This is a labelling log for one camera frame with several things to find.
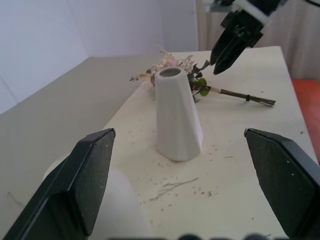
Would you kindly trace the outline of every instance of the green leaf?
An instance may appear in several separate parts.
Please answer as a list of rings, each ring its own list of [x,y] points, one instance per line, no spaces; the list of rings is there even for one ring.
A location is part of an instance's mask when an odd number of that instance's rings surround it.
[[[200,90],[199,93],[200,93],[201,96],[205,97],[205,96],[207,96],[209,94],[209,89],[203,88],[203,89]]]
[[[203,87],[207,86],[207,80],[203,77],[198,80],[198,83]]]

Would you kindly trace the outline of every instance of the white wall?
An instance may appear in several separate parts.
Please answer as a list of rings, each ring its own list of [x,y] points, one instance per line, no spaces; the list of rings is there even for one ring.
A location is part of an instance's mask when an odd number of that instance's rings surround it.
[[[66,0],[0,0],[0,76],[11,97],[21,102],[86,58]]]
[[[198,50],[196,0],[158,0],[164,48],[169,52]]]
[[[68,0],[89,56],[158,53],[164,45],[156,0]]]

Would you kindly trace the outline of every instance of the white ceramic vase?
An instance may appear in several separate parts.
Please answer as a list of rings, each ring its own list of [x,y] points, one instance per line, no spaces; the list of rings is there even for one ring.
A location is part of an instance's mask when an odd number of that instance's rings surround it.
[[[158,151],[174,161],[187,161],[201,152],[203,132],[186,72],[166,67],[155,74]]]

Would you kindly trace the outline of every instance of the table surface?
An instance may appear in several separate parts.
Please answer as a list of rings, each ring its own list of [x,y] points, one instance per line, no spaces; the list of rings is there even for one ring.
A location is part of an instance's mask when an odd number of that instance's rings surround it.
[[[174,55],[178,59],[194,55],[201,65],[210,52]],[[105,126],[116,131],[111,166],[128,177],[157,237],[176,239],[194,233],[204,239],[241,239],[256,232],[283,237],[244,138],[245,128],[277,133],[296,141],[317,161],[281,49],[246,49],[229,70],[216,76],[212,71],[212,67],[203,71],[211,86],[273,99],[276,105],[270,108],[217,93],[202,97],[196,104],[202,152],[175,163],[157,152],[155,89],[144,82]],[[195,178],[150,200],[165,184]]]

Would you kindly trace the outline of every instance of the vase opening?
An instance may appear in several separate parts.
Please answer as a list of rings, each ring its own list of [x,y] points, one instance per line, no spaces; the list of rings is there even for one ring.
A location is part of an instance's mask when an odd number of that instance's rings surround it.
[[[181,70],[179,68],[167,68],[160,72],[160,76],[162,77],[173,77],[181,73]]]

